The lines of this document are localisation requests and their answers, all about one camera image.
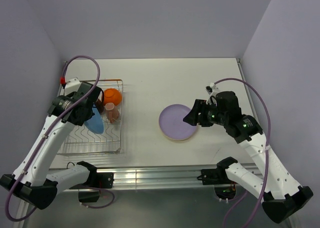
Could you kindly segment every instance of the pink mug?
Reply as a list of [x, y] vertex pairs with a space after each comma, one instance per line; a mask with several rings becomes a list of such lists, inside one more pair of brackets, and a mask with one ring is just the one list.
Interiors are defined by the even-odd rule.
[[119, 110], [114, 103], [107, 103], [105, 105], [105, 114], [111, 124], [113, 124], [120, 116]]

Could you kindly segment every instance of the dish rack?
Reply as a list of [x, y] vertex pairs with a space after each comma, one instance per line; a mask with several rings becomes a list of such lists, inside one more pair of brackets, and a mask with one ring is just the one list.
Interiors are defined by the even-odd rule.
[[[94, 83], [95, 80], [83, 80]], [[124, 84], [121, 79], [99, 80], [98, 87], [103, 91], [109, 88], [117, 89], [122, 94]], [[85, 125], [76, 126], [65, 139], [57, 154], [64, 156], [85, 155], [85, 154], [118, 154], [121, 151], [121, 127], [122, 127], [122, 102], [117, 106], [120, 116], [116, 122], [111, 124], [105, 113], [101, 115], [103, 121], [103, 134], [94, 134]]]

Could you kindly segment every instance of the purple plate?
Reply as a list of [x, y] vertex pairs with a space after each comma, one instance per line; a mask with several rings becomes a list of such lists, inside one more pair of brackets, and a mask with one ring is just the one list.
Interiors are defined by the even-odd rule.
[[163, 109], [159, 117], [159, 125], [166, 137], [174, 140], [184, 140], [195, 133], [197, 127], [183, 121], [190, 110], [182, 104], [172, 104]]

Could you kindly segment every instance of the wall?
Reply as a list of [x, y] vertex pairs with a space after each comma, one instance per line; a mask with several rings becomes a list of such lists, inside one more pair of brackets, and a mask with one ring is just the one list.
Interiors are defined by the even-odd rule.
[[[22, 162], [57, 94], [61, 60], [27, 0], [0, 0], [0, 175]], [[10, 227], [4, 212], [7, 191], [0, 187], [0, 226]], [[18, 199], [12, 198], [15, 214]]]
[[[314, 192], [298, 212], [303, 227], [320, 224], [319, 9], [319, 0], [271, 0], [242, 60], [246, 79], [269, 108], [274, 150]], [[254, 102], [266, 128], [263, 108]]]
[[63, 54], [241, 57], [270, 0], [28, 0]]

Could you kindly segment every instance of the gray floor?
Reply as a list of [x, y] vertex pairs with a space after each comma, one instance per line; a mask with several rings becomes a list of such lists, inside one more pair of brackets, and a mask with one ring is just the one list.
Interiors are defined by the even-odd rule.
[[[197, 189], [117, 191], [114, 204], [103, 209], [79, 205], [77, 193], [62, 193], [45, 210], [37, 210], [25, 228], [169, 228], [222, 227], [230, 208], [217, 201], [212, 187]], [[256, 198], [247, 195], [236, 207], [227, 227], [241, 227], [249, 217]], [[273, 223], [260, 208], [249, 227], [289, 227]]]

